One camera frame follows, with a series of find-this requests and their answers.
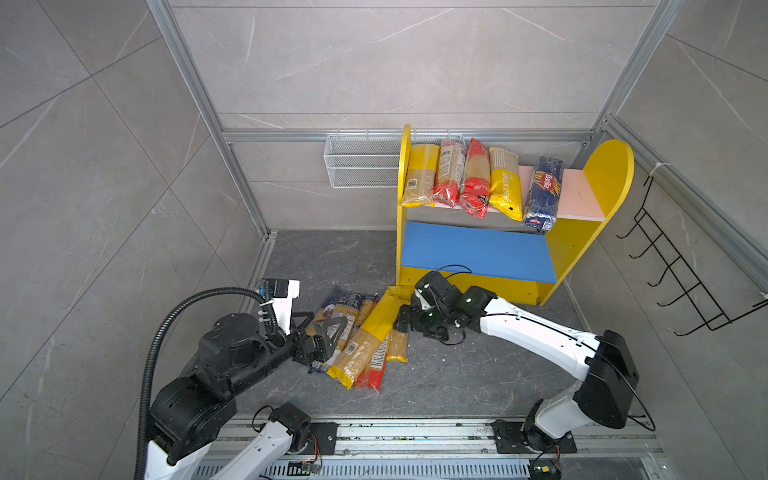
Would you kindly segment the long yellow spaghetti bag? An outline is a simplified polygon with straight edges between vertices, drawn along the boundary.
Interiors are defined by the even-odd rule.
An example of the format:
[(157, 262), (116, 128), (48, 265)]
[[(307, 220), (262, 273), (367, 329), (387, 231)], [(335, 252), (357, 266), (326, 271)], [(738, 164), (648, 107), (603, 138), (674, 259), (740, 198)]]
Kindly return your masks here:
[(327, 375), (350, 390), (392, 331), (399, 308), (410, 304), (412, 293), (413, 288), (410, 286), (389, 287), (362, 326), (347, 342), (327, 371)]

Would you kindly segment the blue clear spaghetti bag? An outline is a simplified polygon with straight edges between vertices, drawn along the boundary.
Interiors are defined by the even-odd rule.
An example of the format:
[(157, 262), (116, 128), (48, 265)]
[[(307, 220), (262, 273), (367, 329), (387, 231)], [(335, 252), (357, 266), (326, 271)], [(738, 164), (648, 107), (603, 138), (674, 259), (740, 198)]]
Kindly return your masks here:
[(330, 340), (337, 342), (332, 356), (325, 362), (313, 361), (310, 365), (312, 373), (326, 372), (330, 369), (346, 346), (349, 334), (362, 306), (363, 295), (359, 292), (342, 290), (334, 286), (331, 293), (316, 312), (313, 322), (307, 328), (308, 333), (314, 333), (325, 327)]

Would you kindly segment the short yellow spaghetti bag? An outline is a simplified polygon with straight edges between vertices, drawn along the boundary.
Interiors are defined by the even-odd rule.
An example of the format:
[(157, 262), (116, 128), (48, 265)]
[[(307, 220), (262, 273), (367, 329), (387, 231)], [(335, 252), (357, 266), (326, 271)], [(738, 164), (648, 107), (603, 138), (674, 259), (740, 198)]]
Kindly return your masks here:
[(408, 362), (409, 333), (393, 329), (388, 336), (387, 361)]

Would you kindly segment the red clear spaghetti bag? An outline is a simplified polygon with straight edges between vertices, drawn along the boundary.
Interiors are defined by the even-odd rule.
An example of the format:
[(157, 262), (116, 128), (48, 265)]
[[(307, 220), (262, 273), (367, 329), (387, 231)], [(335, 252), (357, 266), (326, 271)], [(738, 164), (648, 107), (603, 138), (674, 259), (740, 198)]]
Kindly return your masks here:
[(369, 388), (376, 392), (381, 390), (383, 376), (386, 371), (388, 340), (385, 340), (374, 353), (370, 363), (355, 382), (357, 389)]

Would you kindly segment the red labelled spaghetti bag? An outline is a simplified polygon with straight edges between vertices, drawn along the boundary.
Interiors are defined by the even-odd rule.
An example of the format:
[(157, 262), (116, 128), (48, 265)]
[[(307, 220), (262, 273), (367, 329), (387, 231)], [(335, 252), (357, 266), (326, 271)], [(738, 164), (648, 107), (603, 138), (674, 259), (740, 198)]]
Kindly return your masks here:
[(433, 188), (433, 201), (454, 207), (460, 195), (460, 185), (464, 178), (467, 147), (460, 142), (443, 140)]

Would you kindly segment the yellow Pastatime spaghetti bag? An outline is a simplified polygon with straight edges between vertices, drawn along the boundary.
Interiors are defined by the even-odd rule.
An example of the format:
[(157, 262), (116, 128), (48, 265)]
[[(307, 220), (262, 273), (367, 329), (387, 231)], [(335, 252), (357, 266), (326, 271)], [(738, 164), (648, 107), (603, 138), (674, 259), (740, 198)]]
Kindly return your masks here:
[(491, 166), (490, 205), (516, 222), (523, 221), (519, 157), (505, 149), (489, 150)]

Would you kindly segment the yellow topped spaghetti bag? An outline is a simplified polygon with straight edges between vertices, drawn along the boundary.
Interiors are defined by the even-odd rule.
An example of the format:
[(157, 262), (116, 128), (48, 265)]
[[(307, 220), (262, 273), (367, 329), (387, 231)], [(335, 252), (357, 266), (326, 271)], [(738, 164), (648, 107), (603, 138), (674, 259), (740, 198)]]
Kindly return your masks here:
[(406, 208), (428, 206), (433, 200), (440, 147), (418, 144), (411, 147), (401, 204)]

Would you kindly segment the blue Barilla spaghetti box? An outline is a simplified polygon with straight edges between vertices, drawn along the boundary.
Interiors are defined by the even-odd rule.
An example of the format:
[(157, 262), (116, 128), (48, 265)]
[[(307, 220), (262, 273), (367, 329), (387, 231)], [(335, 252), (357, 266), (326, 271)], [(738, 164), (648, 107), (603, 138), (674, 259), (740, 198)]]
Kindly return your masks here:
[(538, 233), (551, 231), (556, 223), (564, 171), (563, 160), (545, 156), (534, 167), (523, 223)]

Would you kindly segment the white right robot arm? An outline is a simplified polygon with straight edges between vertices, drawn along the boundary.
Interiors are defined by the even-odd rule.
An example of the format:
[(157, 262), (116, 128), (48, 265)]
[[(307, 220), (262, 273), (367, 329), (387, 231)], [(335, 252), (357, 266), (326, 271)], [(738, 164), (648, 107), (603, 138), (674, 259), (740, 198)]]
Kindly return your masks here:
[(439, 271), (416, 283), (394, 328), (414, 330), (442, 344), (448, 344), (451, 328), (471, 329), (509, 341), (566, 371), (574, 384), (535, 402), (521, 428), (524, 442), (536, 451), (554, 449), (573, 429), (589, 423), (624, 428), (639, 399), (639, 374), (619, 333), (567, 328), (480, 286), (461, 291)]

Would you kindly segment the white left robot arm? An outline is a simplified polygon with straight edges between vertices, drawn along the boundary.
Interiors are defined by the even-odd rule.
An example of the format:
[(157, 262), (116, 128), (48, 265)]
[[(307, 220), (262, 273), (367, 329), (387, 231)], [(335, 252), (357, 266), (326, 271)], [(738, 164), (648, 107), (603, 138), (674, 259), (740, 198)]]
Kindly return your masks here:
[(220, 430), (237, 413), (237, 397), (282, 364), (329, 360), (344, 331), (342, 317), (317, 323), (310, 312), (290, 333), (253, 315), (230, 314), (204, 334), (187, 374), (151, 393), (159, 352), (152, 346), (142, 393), (134, 476), (188, 479)]

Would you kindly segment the yellow shelf with coloured boards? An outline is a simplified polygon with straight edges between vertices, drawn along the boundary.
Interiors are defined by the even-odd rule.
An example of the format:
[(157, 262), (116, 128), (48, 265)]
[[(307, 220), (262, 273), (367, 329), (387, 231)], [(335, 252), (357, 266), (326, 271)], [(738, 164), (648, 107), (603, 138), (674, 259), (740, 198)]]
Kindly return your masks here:
[(395, 283), (413, 286), (441, 270), (462, 290), (478, 285), (543, 306), (618, 212), (634, 171), (627, 143), (602, 143), (583, 169), (566, 170), (558, 218), (545, 234), (525, 233), (497, 212), (479, 220), (460, 207), (399, 205)]

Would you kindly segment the blue Ankara spaghetti bag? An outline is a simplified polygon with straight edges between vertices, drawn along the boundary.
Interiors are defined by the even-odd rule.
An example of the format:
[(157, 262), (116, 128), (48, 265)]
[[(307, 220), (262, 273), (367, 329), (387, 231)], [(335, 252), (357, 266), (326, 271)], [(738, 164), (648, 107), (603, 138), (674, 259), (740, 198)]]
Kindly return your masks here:
[(308, 335), (313, 336), (318, 334), (320, 327), (325, 325), (328, 321), (344, 316), (344, 313), (337, 309), (344, 294), (345, 291), (338, 286), (333, 288), (331, 293), (322, 302), (311, 323), (306, 327), (305, 332)]

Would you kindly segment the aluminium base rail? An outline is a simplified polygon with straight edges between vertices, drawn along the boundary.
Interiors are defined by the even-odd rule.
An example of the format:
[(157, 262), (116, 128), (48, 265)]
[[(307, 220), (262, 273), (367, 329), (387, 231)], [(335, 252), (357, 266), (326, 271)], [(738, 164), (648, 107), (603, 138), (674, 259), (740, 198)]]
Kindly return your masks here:
[(300, 453), (256, 479), (672, 479), (656, 436), (637, 425), (575, 429), (541, 453), (520, 417), (332, 418), (313, 421)]

